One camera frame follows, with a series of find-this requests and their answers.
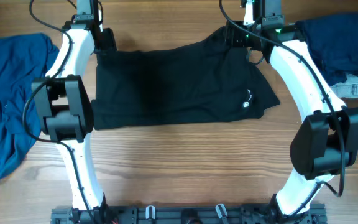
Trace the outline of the black t-shirt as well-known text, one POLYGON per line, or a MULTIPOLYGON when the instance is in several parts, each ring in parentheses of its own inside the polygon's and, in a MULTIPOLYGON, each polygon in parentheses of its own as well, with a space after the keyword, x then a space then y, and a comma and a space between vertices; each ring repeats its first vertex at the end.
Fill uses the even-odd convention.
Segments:
POLYGON ((227 45, 225 34, 221 27, 175 49, 99 54, 95 129, 259 119, 278 106, 247 50, 227 45))

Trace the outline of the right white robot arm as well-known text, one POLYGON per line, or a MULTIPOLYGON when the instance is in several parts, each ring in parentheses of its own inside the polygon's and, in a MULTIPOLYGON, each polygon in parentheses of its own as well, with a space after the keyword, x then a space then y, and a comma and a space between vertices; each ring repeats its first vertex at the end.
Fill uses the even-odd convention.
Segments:
POLYGON ((253 33, 241 21, 227 21, 225 40, 232 47, 261 51, 278 72, 300 113, 301 126, 290 144, 293 170, 268 205, 247 206, 244 215, 265 223, 310 222, 318 214, 311 201, 327 187, 344 191, 346 167, 358 152, 358 108, 348 108, 314 64, 305 36, 294 25, 253 33))

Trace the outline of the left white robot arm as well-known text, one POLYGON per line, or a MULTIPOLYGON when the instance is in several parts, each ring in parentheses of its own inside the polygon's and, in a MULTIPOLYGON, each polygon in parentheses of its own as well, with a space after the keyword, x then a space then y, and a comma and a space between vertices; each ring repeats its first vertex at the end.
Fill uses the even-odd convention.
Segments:
POLYGON ((114 223, 97 180, 90 149, 93 110, 82 78, 99 46, 97 22, 66 22, 57 59, 45 78, 32 83, 41 130, 60 151, 71 185, 72 206, 65 223, 114 223))

